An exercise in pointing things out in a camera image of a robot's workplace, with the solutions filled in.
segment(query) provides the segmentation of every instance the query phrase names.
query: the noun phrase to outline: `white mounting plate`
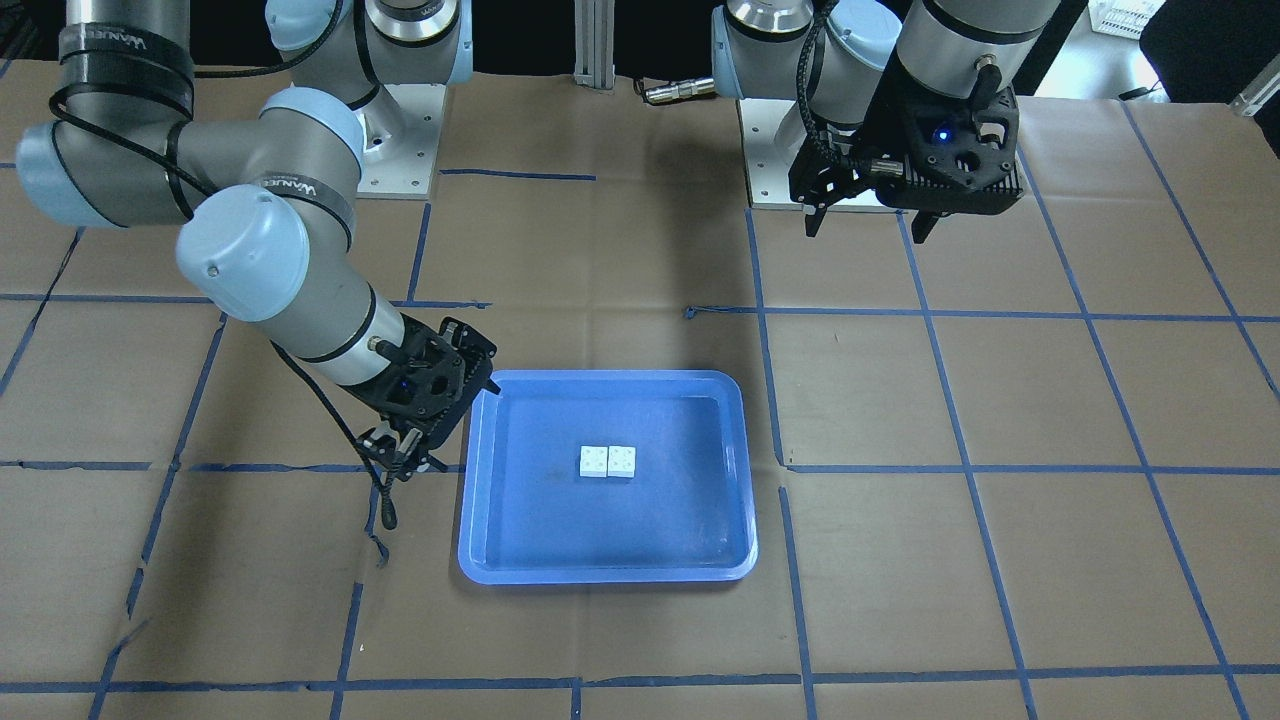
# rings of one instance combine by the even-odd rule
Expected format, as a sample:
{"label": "white mounting plate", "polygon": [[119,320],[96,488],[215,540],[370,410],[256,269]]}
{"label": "white mounting plate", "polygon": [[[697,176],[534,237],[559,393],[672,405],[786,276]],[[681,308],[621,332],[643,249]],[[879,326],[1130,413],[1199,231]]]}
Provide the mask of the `white mounting plate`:
{"label": "white mounting plate", "polygon": [[443,85],[388,85],[404,113],[404,136],[365,149],[365,174],[357,197],[430,200],[435,158],[444,124]]}
{"label": "white mounting plate", "polygon": [[[791,201],[787,170],[795,158],[785,158],[773,136],[791,106],[791,100],[739,100],[739,122],[742,126],[742,151],[746,155],[746,184],[751,208],[759,210],[799,210]],[[893,213],[867,191],[858,197],[841,200],[827,209],[831,213]]]}

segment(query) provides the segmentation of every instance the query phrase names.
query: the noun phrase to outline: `cardboard surface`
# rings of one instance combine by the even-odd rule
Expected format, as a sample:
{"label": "cardboard surface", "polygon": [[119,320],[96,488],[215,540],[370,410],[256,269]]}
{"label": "cardboard surface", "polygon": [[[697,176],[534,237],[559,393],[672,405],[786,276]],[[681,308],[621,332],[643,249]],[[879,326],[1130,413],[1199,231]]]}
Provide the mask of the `cardboard surface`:
{"label": "cardboard surface", "polygon": [[[0,78],[5,366],[76,237],[4,165],[58,74]],[[200,81],[197,118],[251,119],[287,83]],[[177,228],[95,229],[0,388],[0,716],[86,717],[104,667],[102,717],[319,720],[338,692],[344,717],[1239,716],[1119,400],[1228,661],[1280,665],[1280,163],[1251,120],[1024,99],[1027,197],[908,247],[892,215],[805,238],[799,213],[749,211],[727,100],[449,95],[429,211],[360,201],[352,263],[407,315],[472,323],[499,368],[733,377],[755,570],[480,587],[456,473],[397,484],[376,568],[356,455],[264,338],[189,302]],[[466,432],[436,454],[454,468]],[[1023,696],[1001,597],[1027,666],[1075,676]],[[1280,712],[1274,671],[1236,678],[1251,716]]]}

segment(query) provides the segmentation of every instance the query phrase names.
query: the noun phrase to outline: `robotic arm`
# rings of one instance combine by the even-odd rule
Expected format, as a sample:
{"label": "robotic arm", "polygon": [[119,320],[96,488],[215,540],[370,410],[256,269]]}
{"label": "robotic arm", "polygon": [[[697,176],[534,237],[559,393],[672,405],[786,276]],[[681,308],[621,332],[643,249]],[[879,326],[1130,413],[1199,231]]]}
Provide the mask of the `robotic arm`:
{"label": "robotic arm", "polygon": [[814,236],[868,190],[919,210],[924,242],[952,213],[995,215],[1023,195],[1009,85],[1059,0],[728,0],[713,17],[716,88],[796,100],[804,142],[791,199]]}
{"label": "robotic arm", "polygon": [[[284,5],[310,12],[324,4],[329,12],[320,17],[296,13],[306,22],[296,23],[292,36],[282,29]],[[438,53],[463,14],[457,1],[404,5],[369,3],[394,10],[401,19],[389,26],[393,31],[453,19],[438,28],[436,42],[406,41],[389,55]],[[315,69],[332,54],[366,56],[381,42],[344,46],[344,40],[355,44],[351,17],[346,0],[271,0],[268,18],[276,23],[276,41],[306,40],[294,47],[306,56],[300,86],[269,99],[256,120],[201,123],[192,122],[187,3],[72,0],[60,36],[63,81],[50,101],[59,120],[28,128],[17,160],[28,196],[63,223],[183,224],[175,254],[187,279],[379,414],[381,423],[357,450],[388,471],[389,488],[393,479],[443,468],[430,451],[479,392],[497,392],[489,382],[497,348],[457,320],[445,319],[436,332],[401,314],[347,261],[366,129],[340,95],[316,86],[332,81],[334,92],[358,92],[367,102],[383,94],[374,79],[381,76],[362,74],[360,90],[346,85],[347,77],[326,78]],[[454,45],[452,64],[456,56]],[[463,64],[470,68],[470,58]],[[370,67],[380,67],[379,60]],[[431,76],[439,67],[417,68],[430,81],[440,78]],[[454,72],[445,68],[443,78]],[[393,527],[389,502],[383,512]]]}

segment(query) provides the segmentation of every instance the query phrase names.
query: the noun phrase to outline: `tray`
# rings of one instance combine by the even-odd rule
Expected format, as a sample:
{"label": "tray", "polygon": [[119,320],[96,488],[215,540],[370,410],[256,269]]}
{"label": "tray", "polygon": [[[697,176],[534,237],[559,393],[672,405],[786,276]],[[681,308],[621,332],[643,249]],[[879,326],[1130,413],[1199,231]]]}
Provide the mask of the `tray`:
{"label": "tray", "polygon": [[[481,584],[737,580],[759,552],[742,395],[713,370],[500,370],[472,405],[458,564]],[[581,446],[636,448],[582,478]]]}

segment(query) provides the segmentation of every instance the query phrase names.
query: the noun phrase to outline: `white cube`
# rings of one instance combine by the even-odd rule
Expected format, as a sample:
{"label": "white cube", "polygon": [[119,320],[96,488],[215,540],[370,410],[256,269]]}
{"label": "white cube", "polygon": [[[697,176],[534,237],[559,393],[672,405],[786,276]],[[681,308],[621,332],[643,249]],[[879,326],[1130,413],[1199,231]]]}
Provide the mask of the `white cube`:
{"label": "white cube", "polygon": [[636,477],[636,448],[625,445],[609,446],[609,477]]}
{"label": "white cube", "polygon": [[577,460],[577,474],[584,478],[608,477],[609,448],[584,445]]}

